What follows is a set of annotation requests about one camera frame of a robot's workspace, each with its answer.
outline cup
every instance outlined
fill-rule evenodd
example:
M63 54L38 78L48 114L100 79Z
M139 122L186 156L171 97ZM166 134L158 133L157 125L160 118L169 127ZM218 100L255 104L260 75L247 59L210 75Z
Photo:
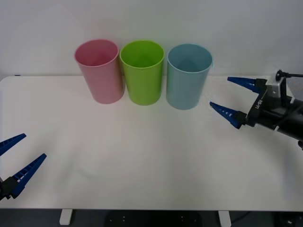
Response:
M180 110L195 107L213 63L210 52L195 44L182 44L168 54L166 99Z
M127 44L120 52L130 99L151 105L161 96L164 50L148 40Z
M103 104L118 101L124 93L119 65L119 48L106 39L83 43L75 52L93 98Z

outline black floor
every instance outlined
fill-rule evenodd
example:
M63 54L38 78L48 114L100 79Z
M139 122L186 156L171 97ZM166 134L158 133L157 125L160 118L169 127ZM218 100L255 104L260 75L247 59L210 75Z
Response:
M74 210L71 227L103 227L108 210ZM230 212L236 219L244 212ZM204 227L219 227L216 212L199 212ZM59 227L61 210L0 210L0 227ZM251 212L232 227L273 227L271 212Z

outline tabletop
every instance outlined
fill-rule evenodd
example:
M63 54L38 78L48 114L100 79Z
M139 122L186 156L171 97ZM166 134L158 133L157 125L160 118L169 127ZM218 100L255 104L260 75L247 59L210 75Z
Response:
M248 113L257 94L208 76L197 107L139 106L127 90L95 102L82 76L0 82L2 179L47 155L18 198L0 208L303 210L303 152L262 126L234 128L209 106Z

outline black cable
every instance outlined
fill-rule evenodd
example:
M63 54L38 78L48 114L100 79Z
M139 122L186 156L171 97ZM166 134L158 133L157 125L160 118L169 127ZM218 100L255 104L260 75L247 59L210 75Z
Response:
M291 77L303 77L302 74L288 74L288 78L291 78Z
M240 217L238 217L238 218L232 220L232 224L235 223L235 222L237 222L237 221L242 220L243 218L245 218L245 217L246 217L247 215L249 215L250 213L251 213L251 211L247 211L245 214L243 214L243 215L241 215Z

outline table leg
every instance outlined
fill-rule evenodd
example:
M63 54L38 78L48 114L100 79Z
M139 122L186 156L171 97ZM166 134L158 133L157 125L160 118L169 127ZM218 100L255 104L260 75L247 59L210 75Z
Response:
M221 227L231 227L232 222L231 222L231 217L229 216L229 211L219 210L218 213L219 213Z
M71 223L72 209L62 209L60 217L60 225L68 226Z

